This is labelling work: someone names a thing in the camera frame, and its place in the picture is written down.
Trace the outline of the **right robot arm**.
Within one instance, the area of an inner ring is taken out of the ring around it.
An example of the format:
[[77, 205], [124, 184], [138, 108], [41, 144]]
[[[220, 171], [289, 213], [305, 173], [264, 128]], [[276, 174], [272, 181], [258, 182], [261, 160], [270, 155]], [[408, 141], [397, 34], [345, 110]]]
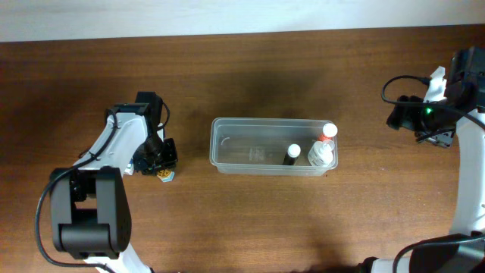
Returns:
[[387, 125], [417, 143], [459, 145], [458, 195], [449, 234], [413, 243], [392, 259], [369, 257], [358, 272], [482, 272], [484, 270], [484, 50], [457, 51], [449, 71], [438, 67], [423, 98], [400, 96]]

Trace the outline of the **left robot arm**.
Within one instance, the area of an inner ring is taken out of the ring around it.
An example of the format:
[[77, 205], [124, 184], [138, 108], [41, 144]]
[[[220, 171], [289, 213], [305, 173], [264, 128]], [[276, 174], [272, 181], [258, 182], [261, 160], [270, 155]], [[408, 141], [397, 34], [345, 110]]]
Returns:
[[[123, 176], [139, 172], [172, 180], [178, 157], [165, 136], [170, 110], [154, 92], [139, 92], [133, 103], [105, 112], [105, 128], [69, 168], [56, 168], [42, 191], [35, 214], [36, 245], [46, 261], [59, 267], [100, 272], [151, 272], [130, 238], [132, 218]], [[75, 261], [54, 260], [42, 245], [40, 218], [50, 202], [52, 242]]]

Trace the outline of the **white squeeze bottle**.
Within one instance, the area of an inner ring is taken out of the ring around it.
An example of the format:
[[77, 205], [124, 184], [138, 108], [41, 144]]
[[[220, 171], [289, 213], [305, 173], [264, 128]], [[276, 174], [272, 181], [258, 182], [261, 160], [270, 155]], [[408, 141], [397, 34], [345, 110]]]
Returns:
[[335, 143], [332, 140], [316, 141], [308, 152], [308, 161], [315, 167], [330, 167], [334, 160]]

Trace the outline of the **black bottle white cap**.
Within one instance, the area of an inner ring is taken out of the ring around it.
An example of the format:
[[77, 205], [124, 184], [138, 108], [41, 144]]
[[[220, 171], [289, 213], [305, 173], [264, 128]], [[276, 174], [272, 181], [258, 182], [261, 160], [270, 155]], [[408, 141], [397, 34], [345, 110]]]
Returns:
[[298, 144], [291, 144], [286, 150], [285, 157], [283, 159], [283, 165], [294, 165], [301, 153], [301, 147]]

